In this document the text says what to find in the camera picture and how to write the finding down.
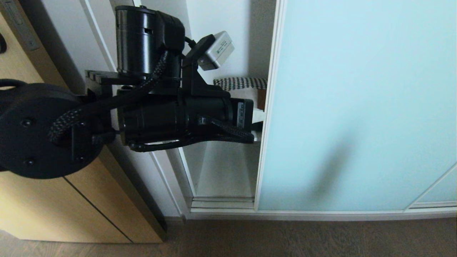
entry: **sticker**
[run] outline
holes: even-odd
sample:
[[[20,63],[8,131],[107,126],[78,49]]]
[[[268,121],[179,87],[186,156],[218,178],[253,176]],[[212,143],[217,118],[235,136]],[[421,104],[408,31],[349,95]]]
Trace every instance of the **sticker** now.
[[[240,129],[244,127],[244,103],[238,103],[238,110],[237,110],[238,118],[236,120],[236,126]]]

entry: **brown floor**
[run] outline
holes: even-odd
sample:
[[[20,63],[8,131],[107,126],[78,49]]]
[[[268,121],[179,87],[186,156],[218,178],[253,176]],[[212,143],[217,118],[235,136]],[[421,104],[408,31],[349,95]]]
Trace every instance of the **brown floor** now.
[[[21,241],[0,231],[2,257],[456,257],[456,219],[375,222],[188,221],[164,244]]]

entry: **bolt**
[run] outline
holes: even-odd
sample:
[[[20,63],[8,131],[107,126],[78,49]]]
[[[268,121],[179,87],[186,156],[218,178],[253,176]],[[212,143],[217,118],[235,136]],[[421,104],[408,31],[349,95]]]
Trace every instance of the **bolt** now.
[[[25,159],[25,161],[23,163],[25,166],[30,167],[35,164],[35,160],[33,158],[28,158],[28,159]]]
[[[32,124],[33,124],[33,121],[31,119],[28,119],[28,118],[27,119],[23,119],[21,121],[21,126],[23,126],[25,128],[28,128],[28,127],[32,126]]]

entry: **cabinet handle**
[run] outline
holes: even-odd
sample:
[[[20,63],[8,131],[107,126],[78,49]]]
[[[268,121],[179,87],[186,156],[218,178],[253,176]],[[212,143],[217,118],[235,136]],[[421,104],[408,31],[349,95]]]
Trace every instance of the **cabinet handle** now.
[[[0,54],[6,52],[6,41],[3,35],[0,33]]]

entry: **black and white fabric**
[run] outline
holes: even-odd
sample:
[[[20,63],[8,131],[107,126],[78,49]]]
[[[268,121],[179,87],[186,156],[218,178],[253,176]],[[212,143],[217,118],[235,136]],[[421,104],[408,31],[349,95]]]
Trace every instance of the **black and white fabric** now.
[[[213,84],[220,86],[225,91],[244,88],[266,89],[267,80],[259,78],[230,77],[213,80]]]

